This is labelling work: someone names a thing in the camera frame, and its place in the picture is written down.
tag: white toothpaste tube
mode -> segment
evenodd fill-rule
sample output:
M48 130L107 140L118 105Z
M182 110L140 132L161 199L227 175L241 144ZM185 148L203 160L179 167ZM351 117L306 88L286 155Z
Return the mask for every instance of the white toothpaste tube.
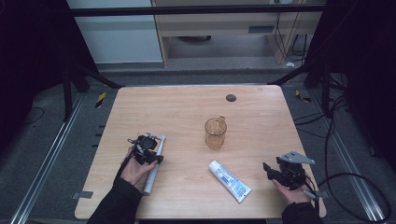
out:
M239 203L241 203L250 193L250 187L242 183L242 181L236 178L236 176L231 174L217 161L210 162L209 169L218 178L218 180L231 192L231 194Z

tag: black cable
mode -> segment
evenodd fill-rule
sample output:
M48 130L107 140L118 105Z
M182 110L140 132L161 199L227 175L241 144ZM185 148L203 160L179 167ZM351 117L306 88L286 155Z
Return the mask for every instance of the black cable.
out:
M324 149L325 149L325 151L324 151L324 156L325 156L325 159L324 159L324 163L325 163L325 164L324 164L324 166L325 166L325 179L324 179L322 182L320 182L320 184L318 184L318 187L321 186L321 185L323 185L324 183L326 183L327 186L328 186L329 192L330 192L330 194L332 195L332 197L333 197L333 199L335 200L335 202L336 202L341 208L343 208L346 212L348 212L350 215L352 215L353 217L355 217L356 219L358 219L358 220L360 220L360 221L364 221L364 222L369 222L369 223L383 223L383 222L387 221L387 220L390 218L390 214L391 214L390 203L389 203L389 201L387 200L385 194L381 191L381 189L379 189L371 180L367 179L367 178L364 177L364 176L356 175L356 174L352 174L352 173L341 173L341 174L329 176L329 169L328 169L328 145L329 145L329 139L330 139L330 135L331 135L331 129L332 129L332 126L333 126L333 124L334 124L333 112L334 112L334 109L336 108L337 104L339 104L339 103L341 103L341 102L343 102L343 101L338 101L338 99L337 99L337 100L334 102L333 106L332 106L332 113L331 113L331 116L330 116L331 123L330 123L329 131L328 131L327 136L326 136L325 148L324 148ZM355 213L353 213L353 212L351 212L349 209L347 209L343 204L341 204L341 202L336 198L335 194L333 193L333 191L332 191L332 186L331 186L331 184L330 184L330 180L331 180L331 179L333 179L333 178L335 178L335 177L337 177L337 176L341 176L341 175L353 175L353 176L357 176L357 177L359 177L359 178L362 178L362 179L366 180L366 181L367 181L367 182L379 193L379 195L380 195L380 196L384 199L384 201L386 202L387 208L388 208L388 214L385 216L385 218L380 219L380 220L377 220L377 221L372 221L372 220L370 220L370 219L367 219L367 218L360 217L360 216L356 215Z
M41 118L43 118L43 116L44 116L44 109L43 108L35 106L35 107L32 107L32 109L41 110L41 115L37 119L35 119L33 121L23 123L23 125L33 124L33 123L37 122L38 120L40 120Z
M313 135L313 136L315 136L315 137L318 137L318 138L326 138L326 136L321 136L321 135L318 135L318 134L315 134L315 133L311 133L311 132L306 131L306 130L303 130L303 129L299 129L299 128L296 128L296 129L297 129L298 131L311 134L311 135Z
M303 59L292 59L288 56L288 53L287 53L286 47L285 47L285 43L283 42L282 34L280 33L280 30L279 30L279 20L280 20L280 12L277 12L276 13L276 29L275 29L275 36L274 36L277 48L282 53L283 58L289 63L294 63L294 62L303 60ZM279 37L280 37L280 42L282 43L283 49L279 46L279 43L277 42L277 38L276 38L277 35L279 35Z

